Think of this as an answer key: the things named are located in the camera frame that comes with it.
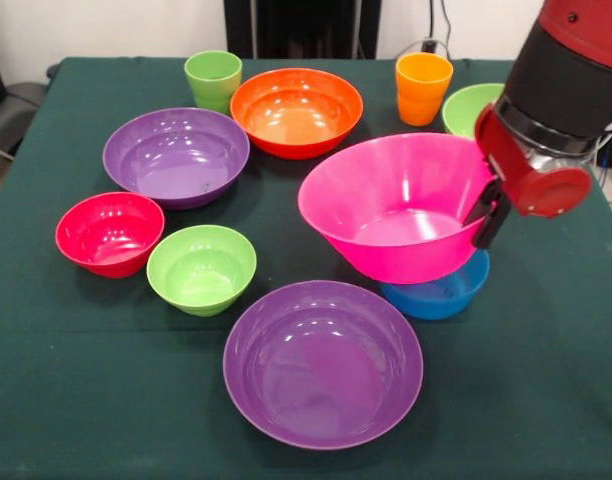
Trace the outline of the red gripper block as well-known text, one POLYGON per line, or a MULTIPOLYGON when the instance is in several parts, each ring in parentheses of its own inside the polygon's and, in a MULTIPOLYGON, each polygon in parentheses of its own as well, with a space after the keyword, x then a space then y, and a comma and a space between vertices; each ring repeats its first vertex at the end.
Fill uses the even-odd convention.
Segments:
POLYGON ((553 218, 576 208, 591 191, 592 179, 581 161, 524 142, 502 123, 491 105, 476 121, 475 140, 500 180, 485 185, 462 221, 468 226, 484 219, 473 237, 478 249, 490 248, 512 204, 522 215, 553 218))

